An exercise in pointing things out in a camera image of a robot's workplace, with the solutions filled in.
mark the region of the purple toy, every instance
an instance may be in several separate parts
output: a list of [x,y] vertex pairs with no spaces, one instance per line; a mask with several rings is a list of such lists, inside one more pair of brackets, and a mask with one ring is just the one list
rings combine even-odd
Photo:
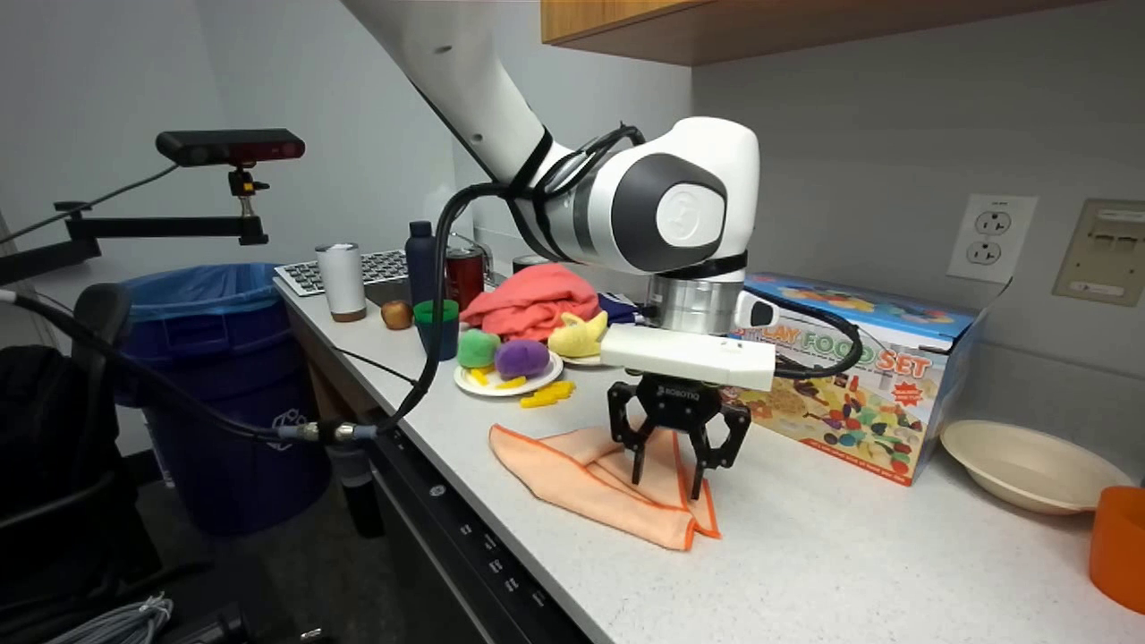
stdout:
[[547,367],[547,348],[537,338],[506,338],[498,350],[500,380],[537,380]]

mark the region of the cup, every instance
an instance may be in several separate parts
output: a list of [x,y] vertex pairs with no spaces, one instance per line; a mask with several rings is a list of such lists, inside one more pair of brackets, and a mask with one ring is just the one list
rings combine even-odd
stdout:
[[364,317],[360,254],[358,243],[317,245],[317,274],[330,314],[335,323]]
[[444,254],[444,274],[450,279],[457,310],[469,308],[485,291],[485,251],[484,245],[450,245]]
[[435,337],[435,360],[450,360],[457,354],[457,301],[441,302],[441,323],[432,323],[432,301],[419,301],[415,326],[424,354],[432,337]]
[[1145,485],[1100,490],[1087,579],[1117,603],[1145,613]]

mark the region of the wall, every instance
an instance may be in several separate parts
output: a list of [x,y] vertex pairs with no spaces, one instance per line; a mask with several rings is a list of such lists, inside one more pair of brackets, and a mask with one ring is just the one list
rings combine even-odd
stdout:
[[[685,114],[691,72],[539,46],[531,0],[494,0],[488,27],[531,109],[570,143],[629,116],[653,132]],[[469,158],[395,64],[335,0],[4,0],[0,215],[21,229],[62,195],[97,195],[163,166],[160,130],[285,126],[302,162],[256,164],[269,245],[108,239],[102,256],[33,279],[76,301],[93,279],[213,261],[295,261],[317,243],[395,245],[473,178]],[[183,166],[97,215],[232,215],[224,166]],[[517,254],[485,208],[500,256]],[[62,239],[62,229],[21,245]]]
[[[966,409],[1145,472],[1145,302],[1051,295],[1087,195],[1145,201],[1145,3],[838,41],[692,75],[764,138],[751,265],[992,308]],[[949,279],[966,193],[1041,195],[1020,270]]]

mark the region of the towel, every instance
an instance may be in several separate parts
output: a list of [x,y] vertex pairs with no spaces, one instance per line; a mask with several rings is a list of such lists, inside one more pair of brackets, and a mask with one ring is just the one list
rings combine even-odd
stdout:
[[561,314],[593,317],[596,308],[596,291],[566,265],[529,265],[469,301],[460,323],[500,338],[525,337],[543,343],[561,326]]
[[629,481],[629,452],[593,428],[537,441],[494,426],[488,447],[531,498],[601,525],[667,552],[691,552],[698,533],[717,536],[708,481],[701,481],[701,498],[691,499],[691,466],[681,456],[676,428],[653,428],[648,437],[640,485]]

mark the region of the white cup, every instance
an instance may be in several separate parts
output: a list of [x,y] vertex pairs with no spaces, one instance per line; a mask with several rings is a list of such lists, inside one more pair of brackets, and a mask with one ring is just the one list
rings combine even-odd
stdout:
[[317,245],[317,274],[330,314],[355,323],[364,314],[360,254],[358,243]]

